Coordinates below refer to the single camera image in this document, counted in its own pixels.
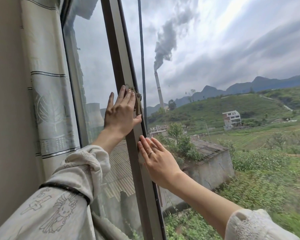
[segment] window frame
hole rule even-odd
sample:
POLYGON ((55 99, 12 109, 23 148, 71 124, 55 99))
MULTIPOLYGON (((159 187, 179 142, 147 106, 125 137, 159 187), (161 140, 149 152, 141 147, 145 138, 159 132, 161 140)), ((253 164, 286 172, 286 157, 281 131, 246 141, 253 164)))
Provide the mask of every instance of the window frame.
MULTIPOLYGON (((98 1, 101 2, 102 6, 117 92, 120 91, 122 85, 127 85, 129 87, 133 86, 137 91, 137 79, 121 0, 98 1)), ((72 0, 64 0, 60 15, 62 32, 64 32, 64 24, 71 5, 72 0)), ((86 120, 82 96, 80 93, 80 85, 78 79, 72 79, 76 78, 76 76, 72 74, 73 72, 70 67, 72 65, 71 62, 73 63, 73 61, 70 60, 71 57, 68 57, 68 52, 72 51, 67 49, 65 41, 66 37, 64 34, 63 36, 72 87, 72 96, 75 104, 77 125, 79 129, 80 145, 81 147, 84 147, 88 145, 88 134, 86 130, 86 120)), ((160 208, 157 185, 151 180, 146 167, 143 165, 144 159, 137 146, 141 135, 144 135, 145 137, 147 136, 143 115, 142 123, 136 125, 126 136, 143 238, 144 240, 166 240, 164 220, 160 208)))

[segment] left hand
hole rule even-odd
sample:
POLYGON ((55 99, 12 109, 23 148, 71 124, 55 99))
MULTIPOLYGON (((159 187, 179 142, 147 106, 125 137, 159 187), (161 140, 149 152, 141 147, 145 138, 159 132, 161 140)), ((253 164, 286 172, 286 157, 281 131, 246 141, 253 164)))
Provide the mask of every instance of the left hand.
POLYGON ((125 90, 126 87, 123 85, 115 104, 113 104, 114 93, 110 94, 104 117, 104 129, 118 133, 118 136, 121 138, 128 135, 133 127, 142 121, 141 115, 133 118, 133 110, 136 102, 135 93, 128 89, 125 95, 125 90))

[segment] utility pole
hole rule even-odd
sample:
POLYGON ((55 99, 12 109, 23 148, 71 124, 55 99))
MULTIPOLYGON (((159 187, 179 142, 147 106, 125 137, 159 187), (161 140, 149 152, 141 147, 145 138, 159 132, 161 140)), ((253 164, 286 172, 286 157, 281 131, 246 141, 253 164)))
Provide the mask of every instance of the utility pole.
POLYGON ((204 121, 204 123, 206 124, 207 132, 208 132, 208 136, 209 136, 209 141, 211 141, 211 138, 210 138, 210 134, 209 134, 209 130, 208 130, 208 126, 207 126, 206 121, 204 121))

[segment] green hillside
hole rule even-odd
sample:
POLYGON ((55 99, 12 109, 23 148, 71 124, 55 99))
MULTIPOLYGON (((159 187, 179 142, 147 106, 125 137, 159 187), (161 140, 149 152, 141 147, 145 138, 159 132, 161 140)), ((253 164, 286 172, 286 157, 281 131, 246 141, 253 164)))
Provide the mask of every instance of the green hillside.
POLYGON ((264 90, 258 93, 280 100, 291 109, 300 109, 300 87, 264 90))
POLYGON ((148 117, 148 127, 153 125, 181 122, 188 127, 188 132, 205 130, 206 121, 209 128, 223 127, 223 112, 237 110, 244 123, 251 120, 271 121, 274 118, 291 116, 291 112, 277 101, 260 97, 259 94, 241 94, 225 97, 213 97, 185 104, 166 113, 156 112, 148 117))

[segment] right hand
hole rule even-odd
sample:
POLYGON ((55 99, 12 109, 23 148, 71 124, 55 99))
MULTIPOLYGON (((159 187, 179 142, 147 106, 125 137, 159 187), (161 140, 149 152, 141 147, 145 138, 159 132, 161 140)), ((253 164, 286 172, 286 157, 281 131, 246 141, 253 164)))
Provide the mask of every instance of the right hand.
POLYGON ((177 177, 183 174, 172 154, 157 139, 140 136, 138 147, 150 177, 157 185, 169 189, 177 177))

